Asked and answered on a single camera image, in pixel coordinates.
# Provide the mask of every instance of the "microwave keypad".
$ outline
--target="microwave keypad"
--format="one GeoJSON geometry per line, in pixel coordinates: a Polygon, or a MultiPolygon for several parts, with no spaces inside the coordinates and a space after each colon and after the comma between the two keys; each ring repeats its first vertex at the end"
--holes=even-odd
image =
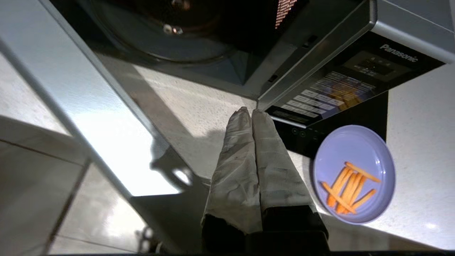
{"type": "Polygon", "coordinates": [[[375,86],[337,72],[330,72],[299,95],[281,105],[281,108],[316,118],[329,117],[369,97],[375,86]]]}

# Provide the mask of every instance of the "microwave door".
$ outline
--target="microwave door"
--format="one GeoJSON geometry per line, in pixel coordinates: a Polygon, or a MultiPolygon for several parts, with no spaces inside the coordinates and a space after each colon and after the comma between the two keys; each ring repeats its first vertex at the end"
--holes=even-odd
{"type": "Polygon", "coordinates": [[[48,0],[0,4],[6,58],[168,249],[199,252],[200,179],[48,0]]]}

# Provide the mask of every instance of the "carrot stick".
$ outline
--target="carrot stick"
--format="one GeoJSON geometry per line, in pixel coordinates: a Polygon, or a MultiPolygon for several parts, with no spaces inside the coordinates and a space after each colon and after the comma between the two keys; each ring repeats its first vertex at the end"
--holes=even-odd
{"type": "MultiPolygon", "coordinates": [[[[359,196],[360,192],[362,191],[362,188],[364,187],[365,181],[367,180],[367,178],[365,176],[362,176],[362,175],[360,175],[360,176],[361,176],[360,181],[357,184],[357,188],[355,189],[354,194],[351,197],[351,200],[349,201],[349,205],[354,204],[355,200],[357,199],[357,197],[359,196]]],[[[347,214],[349,212],[348,212],[348,210],[344,210],[343,213],[347,214]]]]}
{"type": "Polygon", "coordinates": [[[376,193],[375,189],[370,190],[366,195],[364,195],[359,201],[355,202],[352,205],[353,209],[359,208],[361,205],[363,205],[370,197],[372,197],[376,193]]]}
{"type": "MultiPolygon", "coordinates": [[[[346,188],[344,188],[343,195],[341,195],[341,199],[345,202],[349,202],[351,200],[351,196],[354,193],[355,187],[354,183],[355,180],[357,179],[357,174],[351,174],[351,177],[349,178],[348,184],[346,185],[346,188]]],[[[344,211],[344,207],[341,204],[337,205],[336,212],[338,214],[342,213],[344,211]]]]}
{"type": "Polygon", "coordinates": [[[359,167],[351,164],[350,162],[346,162],[345,163],[347,167],[353,169],[354,171],[357,171],[359,173],[361,173],[363,176],[367,177],[368,179],[374,181],[374,182],[381,182],[381,180],[379,180],[378,178],[374,177],[373,175],[367,173],[367,171],[363,170],[363,169],[360,169],[359,167]]]}
{"type": "Polygon", "coordinates": [[[329,185],[327,184],[327,182],[323,182],[322,183],[322,186],[325,188],[325,190],[331,194],[335,200],[341,204],[342,206],[344,206],[346,209],[348,209],[348,211],[356,214],[356,211],[354,209],[352,209],[352,207],[350,205],[348,205],[345,201],[343,201],[330,187],[329,185]]]}
{"type": "MultiPolygon", "coordinates": [[[[332,185],[332,189],[335,193],[339,194],[340,190],[343,188],[343,185],[346,183],[348,180],[347,178],[349,177],[348,175],[352,173],[353,171],[349,169],[348,167],[344,167],[343,170],[340,172],[338,175],[338,178],[335,180],[334,184],[332,185]]],[[[336,200],[333,196],[329,194],[327,197],[327,205],[329,207],[335,207],[336,200]]]]}

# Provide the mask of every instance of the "white countertop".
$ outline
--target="white countertop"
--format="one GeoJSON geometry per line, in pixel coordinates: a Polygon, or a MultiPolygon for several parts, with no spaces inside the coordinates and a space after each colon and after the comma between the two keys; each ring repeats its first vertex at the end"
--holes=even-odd
{"type": "MultiPolygon", "coordinates": [[[[210,87],[108,57],[101,60],[203,177],[210,178],[215,169],[230,115],[241,106],[255,107],[251,100],[210,87]]],[[[390,207],[367,227],[455,249],[454,80],[455,65],[445,65],[390,91],[387,145],[395,161],[396,190],[390,207]]],[[[0,115],[68,134],[3,56],[0,115]]],[[[290,155],[311,187],[310,160],[290,155]]],[[[320,204],[318,210],[326,214],[320,204]]]]}

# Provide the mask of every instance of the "light purple plate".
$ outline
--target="light purple plate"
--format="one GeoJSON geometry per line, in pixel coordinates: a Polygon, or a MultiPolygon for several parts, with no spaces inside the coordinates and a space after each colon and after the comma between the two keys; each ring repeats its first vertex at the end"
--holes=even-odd
{"type": "Polygon", "coordinates": [[[394,162],[385,142],[375,132],[359,125],[343,126],[330,133],[319,147],[314,159],[313,183],[319,200],[335,218],[354,225],[365,224],[378,218],[392,200],[394,162]],[[332,186],[346,161],[368,171],[381,182],[367,179],[357,199],[371,189],[376,189],[376,194],[356,210],[357,214],[338,215],[327,205],[328,193],[321,183],[325,181],[332,186]]]}

